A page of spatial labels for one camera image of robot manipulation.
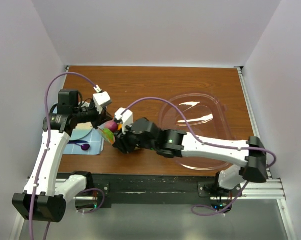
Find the pink fake peach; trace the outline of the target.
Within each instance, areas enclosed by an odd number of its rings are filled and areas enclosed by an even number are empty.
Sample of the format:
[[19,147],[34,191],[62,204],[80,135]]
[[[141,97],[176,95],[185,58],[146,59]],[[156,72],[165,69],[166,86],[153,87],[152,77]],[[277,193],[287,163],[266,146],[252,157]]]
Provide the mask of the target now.
[[105,123],[105,128],[109,129],[113,133],[118,130],[118,127],[119,127],[118,123],[115,122],[114,120],[110,120]]

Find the clear zip top bag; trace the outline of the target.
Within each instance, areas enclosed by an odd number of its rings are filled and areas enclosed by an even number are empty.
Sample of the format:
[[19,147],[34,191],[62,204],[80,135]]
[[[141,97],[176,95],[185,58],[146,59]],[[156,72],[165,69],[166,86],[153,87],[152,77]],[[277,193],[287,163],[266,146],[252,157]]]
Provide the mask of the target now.
[[99,126],[97,130],[105,141],[113,145],[116,141],[115,132],[121,130],[122,126],[122,123],[117,123],[115,120],[110,120]]

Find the pink transparent plastic tub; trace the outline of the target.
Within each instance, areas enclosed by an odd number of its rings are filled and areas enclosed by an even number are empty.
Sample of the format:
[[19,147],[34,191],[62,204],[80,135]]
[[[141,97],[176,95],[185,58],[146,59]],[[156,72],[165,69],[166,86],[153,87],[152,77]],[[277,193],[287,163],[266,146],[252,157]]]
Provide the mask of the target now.
[[161,129],[174,129],[189,132],[189,123],[197,136],[234,140],[223,104],[209,93],[184,93],[169,100],[179,108],[186,120],[171,105],[165,103],[160,112],[158,126]]

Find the light green fake gourd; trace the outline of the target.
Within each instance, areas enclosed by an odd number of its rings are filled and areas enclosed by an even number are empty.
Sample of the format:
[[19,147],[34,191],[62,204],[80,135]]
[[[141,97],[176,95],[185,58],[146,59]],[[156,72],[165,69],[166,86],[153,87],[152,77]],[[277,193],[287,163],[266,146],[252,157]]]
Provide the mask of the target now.
[[109,129],[104,128],[101,130],[101,135],[103,139],[107,142],[109,142],[111,145],[115,143],[115,136],[114,133],[111,132]]

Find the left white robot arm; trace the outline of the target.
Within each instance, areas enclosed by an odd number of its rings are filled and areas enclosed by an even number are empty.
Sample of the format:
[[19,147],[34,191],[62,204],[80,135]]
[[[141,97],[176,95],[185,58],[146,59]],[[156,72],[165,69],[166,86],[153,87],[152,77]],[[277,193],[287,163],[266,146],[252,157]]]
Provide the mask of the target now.
[[97,129],[112,119],[107,112],[111,97],[98,87],[95,91],[89,107],[83,107],[79,102],[79,91],[62,89],[58,94],[57,112],[46,113],[41,148],[33,172],[23,191],[12,197],[12,205],[25,220],[59,223],[74,197],[93,193],[94,181],[90,172],[75,171],[60,186],[56,186],[56,180],[73,130],[86,123]]

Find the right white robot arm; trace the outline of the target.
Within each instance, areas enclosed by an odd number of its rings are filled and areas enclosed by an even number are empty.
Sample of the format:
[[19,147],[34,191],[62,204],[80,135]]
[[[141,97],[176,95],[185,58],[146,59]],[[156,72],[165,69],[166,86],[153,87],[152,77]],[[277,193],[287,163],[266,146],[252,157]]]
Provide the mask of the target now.
[[114,148],[124,154],[135,149],[155,151],[165,158],[206,158],[230,163],[216,175],[213,191],[223,197],[244,181],[265,183],[268,179],[266,150],[261,140],[222,140],[175,129],[161,129],[147,118],[135,122],[118,120]]

